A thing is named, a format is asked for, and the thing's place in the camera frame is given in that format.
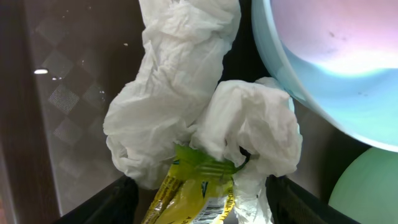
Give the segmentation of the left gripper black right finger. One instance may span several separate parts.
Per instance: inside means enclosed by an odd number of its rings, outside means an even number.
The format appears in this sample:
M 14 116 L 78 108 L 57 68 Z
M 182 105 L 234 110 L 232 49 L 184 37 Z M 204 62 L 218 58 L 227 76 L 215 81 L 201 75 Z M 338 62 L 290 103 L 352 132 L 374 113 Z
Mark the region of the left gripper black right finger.
M 286 176 L 269 176 L 266 195 L 275 224 L 359 224 Z

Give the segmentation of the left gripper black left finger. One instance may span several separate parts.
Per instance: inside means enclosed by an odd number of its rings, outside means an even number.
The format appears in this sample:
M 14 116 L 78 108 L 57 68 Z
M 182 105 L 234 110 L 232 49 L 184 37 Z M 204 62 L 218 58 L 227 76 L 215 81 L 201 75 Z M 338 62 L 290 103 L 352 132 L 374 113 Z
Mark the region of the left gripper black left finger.
M 138 193 L 135 181 L 122 176 L 54 224 L 133 224 Z

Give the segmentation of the yellow green snack wrapper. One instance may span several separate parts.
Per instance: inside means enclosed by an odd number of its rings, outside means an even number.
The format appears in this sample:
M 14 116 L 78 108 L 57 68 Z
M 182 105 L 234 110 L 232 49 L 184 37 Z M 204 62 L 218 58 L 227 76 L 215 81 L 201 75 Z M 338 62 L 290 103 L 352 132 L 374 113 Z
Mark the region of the yellow green snack wrapper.
M 142 224 L 223 223 L 235 205 L 229 160 L 217 161 L 188 146 L 175 146 L 176 156 Z

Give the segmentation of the mint green bowl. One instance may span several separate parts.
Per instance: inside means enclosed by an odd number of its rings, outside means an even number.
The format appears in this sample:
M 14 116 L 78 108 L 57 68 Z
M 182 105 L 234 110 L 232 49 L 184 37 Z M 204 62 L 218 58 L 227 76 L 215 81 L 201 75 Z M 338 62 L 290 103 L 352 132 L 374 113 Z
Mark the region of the mint green bowl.
M 397 223 L 397 153 L 372 147 L 338 179 L 328 204 L 359 223 Z

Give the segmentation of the light blue small bowl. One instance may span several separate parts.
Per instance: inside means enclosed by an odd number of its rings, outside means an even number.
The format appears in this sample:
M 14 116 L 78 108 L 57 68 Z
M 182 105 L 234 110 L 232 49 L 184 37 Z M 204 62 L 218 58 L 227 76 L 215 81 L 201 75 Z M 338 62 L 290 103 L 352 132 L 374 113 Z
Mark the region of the light blue small bowl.
M 397 69 L 344 74 L 298 58 L 279 40 L 269 0 L 252 1 L 251 22 L 267 71 L 293 98 L 352 138 L 397 151 Z

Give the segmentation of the brown serving tray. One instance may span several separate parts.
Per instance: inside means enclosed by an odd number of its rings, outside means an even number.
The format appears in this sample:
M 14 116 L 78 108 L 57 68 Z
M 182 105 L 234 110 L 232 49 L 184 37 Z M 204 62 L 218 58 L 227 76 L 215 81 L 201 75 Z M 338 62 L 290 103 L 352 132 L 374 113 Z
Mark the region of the brown serving tray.
M 2 223 L 52 223 L 120 178 L 103 120 L 143 30 L 137 1 L 1 2 Z

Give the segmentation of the pink plastic cup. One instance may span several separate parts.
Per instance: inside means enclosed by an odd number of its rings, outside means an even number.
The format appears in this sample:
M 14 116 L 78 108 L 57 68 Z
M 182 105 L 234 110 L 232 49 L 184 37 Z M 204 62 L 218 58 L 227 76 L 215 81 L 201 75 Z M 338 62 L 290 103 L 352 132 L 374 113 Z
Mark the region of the pink plastic cup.
M 275 0 L 275 26 L 298 58 L 341 73 L 397 68 L 397 0 Z

